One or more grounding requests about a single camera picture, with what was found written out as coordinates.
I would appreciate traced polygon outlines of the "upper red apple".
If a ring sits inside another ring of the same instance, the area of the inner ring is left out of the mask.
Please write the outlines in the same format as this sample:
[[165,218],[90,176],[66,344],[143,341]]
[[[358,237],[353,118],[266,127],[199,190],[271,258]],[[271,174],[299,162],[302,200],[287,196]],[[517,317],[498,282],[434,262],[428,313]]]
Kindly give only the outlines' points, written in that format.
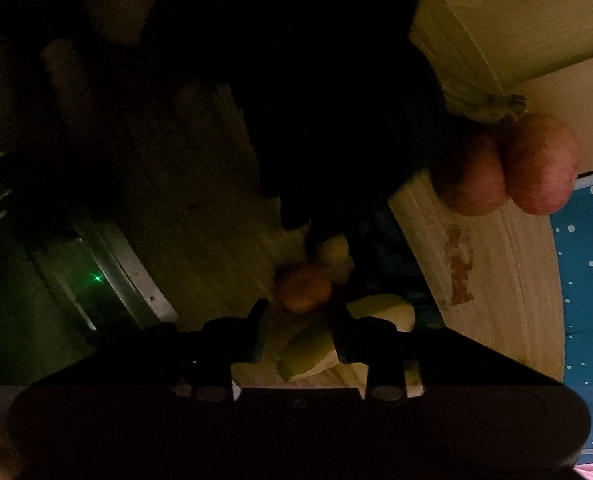
[[505,140],[505,187],[513,202],[533,216],[559,211],[581,164],[575,132],[559,118],[527,113],[513,122]]

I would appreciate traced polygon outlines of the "small yellow-brown fruit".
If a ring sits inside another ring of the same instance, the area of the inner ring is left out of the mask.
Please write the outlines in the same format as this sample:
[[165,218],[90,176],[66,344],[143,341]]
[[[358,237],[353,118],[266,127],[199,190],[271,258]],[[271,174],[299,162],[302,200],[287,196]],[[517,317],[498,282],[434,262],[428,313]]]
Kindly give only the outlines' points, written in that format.
[[354,262],[345,236],[336,236],[325,241],[321,247],[321,263],[334,283],[344,283],[347,280],[354,269]]

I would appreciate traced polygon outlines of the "lower red apple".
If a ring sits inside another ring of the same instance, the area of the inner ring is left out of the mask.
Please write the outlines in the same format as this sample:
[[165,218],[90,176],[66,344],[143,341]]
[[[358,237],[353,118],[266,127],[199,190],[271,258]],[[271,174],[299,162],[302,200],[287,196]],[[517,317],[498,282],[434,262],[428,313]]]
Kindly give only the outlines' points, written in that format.
[[451,148],[432,180],[438,197],[461,216],[483,217],[509,200],[499,148],[490,134]]

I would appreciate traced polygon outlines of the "blue dotted fabric panel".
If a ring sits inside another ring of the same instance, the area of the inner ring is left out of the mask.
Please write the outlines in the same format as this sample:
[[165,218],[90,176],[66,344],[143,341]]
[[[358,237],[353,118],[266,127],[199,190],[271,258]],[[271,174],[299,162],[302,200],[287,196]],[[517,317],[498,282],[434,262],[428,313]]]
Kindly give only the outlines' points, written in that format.
[[550,217],[563,298],[563,382],[585,401],[591,416],[582,464],[593,463],[593,179]]

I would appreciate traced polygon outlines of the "red apple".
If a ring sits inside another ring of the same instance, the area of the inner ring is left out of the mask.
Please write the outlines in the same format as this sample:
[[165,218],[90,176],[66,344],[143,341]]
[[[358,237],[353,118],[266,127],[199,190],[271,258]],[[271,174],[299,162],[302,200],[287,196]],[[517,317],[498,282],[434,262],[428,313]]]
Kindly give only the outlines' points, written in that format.
[[505,140],[505,187],[513,202],[533,216],[559,211],[581,164],[575,132],[559,118],[527,113],[513,122]]
[[461,216],[483,217],[509,200],[499,148],[490,134],[451,148],[432,180],[438,197]]

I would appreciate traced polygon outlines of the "yellow banana back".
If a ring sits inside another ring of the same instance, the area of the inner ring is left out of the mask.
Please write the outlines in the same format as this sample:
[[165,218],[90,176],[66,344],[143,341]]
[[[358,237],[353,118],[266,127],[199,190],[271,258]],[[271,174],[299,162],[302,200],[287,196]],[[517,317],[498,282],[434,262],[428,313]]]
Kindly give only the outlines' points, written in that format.
[[354,318],[381,318],[392,322],[400,332],[410,333],[415,327],[415,309],[396,295],[375,295],[359,299],[347,306]]

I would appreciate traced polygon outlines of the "wooden desk shelf riser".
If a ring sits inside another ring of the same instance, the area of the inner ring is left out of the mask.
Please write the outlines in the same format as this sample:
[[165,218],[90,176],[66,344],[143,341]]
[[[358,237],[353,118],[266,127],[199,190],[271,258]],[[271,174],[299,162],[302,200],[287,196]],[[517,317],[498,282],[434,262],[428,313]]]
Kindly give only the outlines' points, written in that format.
[[[411,41],[442,81],[522,92],[567,122],[593,171],[593,0],[421,0]],[[420,174],[389,203],[447,326],[554,379],[563,299],[549,221],[448,210]]]

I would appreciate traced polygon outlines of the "small orange tangerine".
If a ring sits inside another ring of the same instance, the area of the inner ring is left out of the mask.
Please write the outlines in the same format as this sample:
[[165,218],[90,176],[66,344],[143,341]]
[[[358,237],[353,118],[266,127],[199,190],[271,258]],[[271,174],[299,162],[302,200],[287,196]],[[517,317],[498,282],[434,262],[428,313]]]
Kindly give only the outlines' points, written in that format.
[[307,313],[330,299],[332,282],[327,270],[306,264],[294,270],[279,286],[279,304],[294,313]]

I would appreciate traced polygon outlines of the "metal tray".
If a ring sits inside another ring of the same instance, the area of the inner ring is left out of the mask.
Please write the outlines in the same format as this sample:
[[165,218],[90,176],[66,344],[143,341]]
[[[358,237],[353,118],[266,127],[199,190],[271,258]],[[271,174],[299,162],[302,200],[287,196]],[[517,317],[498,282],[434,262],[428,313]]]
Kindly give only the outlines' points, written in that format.
[[101,186],[0,153],[0,247],[29,258],[94,333],[173,324],[178,313],[100,207]]

